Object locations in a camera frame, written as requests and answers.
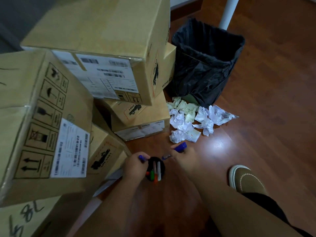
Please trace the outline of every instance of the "green marker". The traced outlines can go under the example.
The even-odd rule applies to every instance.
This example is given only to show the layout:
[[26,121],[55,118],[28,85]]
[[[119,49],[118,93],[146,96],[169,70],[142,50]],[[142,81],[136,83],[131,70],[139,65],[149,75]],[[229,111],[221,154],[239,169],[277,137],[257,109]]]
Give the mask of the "green marker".
[[154,171],[152,170],[152,171],[150,172],[150,180],[151,180],[151,181],[154,181],[154,179],[155,179],[155,174],[154,174]]

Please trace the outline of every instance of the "white shoe sole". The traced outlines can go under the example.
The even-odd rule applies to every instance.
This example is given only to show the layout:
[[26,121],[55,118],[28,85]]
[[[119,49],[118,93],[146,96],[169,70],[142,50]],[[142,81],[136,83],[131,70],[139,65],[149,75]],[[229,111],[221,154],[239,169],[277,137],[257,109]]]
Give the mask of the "white shoe sole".
[[230,168],[229,174],[228,174],[229,186],[234,188],[234,189],[236,189],[235,173],[236,173],[236,170],[238,168],[246,168],[246,169],[250,170],[247,166],[243,166],[243,165],[235,165],[235,166]]

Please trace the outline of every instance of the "baseboard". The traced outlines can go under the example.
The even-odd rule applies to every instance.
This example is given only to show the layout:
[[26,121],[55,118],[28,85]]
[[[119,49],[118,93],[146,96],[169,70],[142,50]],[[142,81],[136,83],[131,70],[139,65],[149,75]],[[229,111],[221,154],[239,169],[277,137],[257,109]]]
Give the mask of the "baseboard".
[[188,0],[171,8],[170,20],[174,21],[201,10],[203,0]]

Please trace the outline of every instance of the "hand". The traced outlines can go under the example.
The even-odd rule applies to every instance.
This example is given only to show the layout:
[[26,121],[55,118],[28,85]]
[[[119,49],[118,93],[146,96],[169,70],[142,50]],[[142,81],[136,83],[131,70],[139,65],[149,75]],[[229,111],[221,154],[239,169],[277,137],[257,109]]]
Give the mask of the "hand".
[[175,151],[174,148],[180,144],[172,145],[170,153],[190,177],[198,166],[198,155],[192,147],[185,148],[183,153]]
[[150,156],[147,155],[145,152],[137,152],[125,159],[123,167],[124,177],[127,179],[135,180],[138,183],[140,183],[141,180],[145,177],[148,168],[148,161],[146,161],[145,163],[141,163],[138,158],[139,155],[142,155],[146,159],[150,159]]

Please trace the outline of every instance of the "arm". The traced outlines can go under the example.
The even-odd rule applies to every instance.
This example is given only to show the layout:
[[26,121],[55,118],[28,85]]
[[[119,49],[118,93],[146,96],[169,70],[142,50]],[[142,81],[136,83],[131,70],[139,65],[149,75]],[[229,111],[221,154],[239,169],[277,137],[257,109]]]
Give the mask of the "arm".
[[148,162],[142,164],[139,155],[150,158],[146,153],[138,152],[125,160],[122,181],[79,228],[75,237],[123,235],[132,198],[148,168]]
[[289,225],[223,183],[200,164],[193,148],[171,154],[198,189],[223,237],[301,236]]

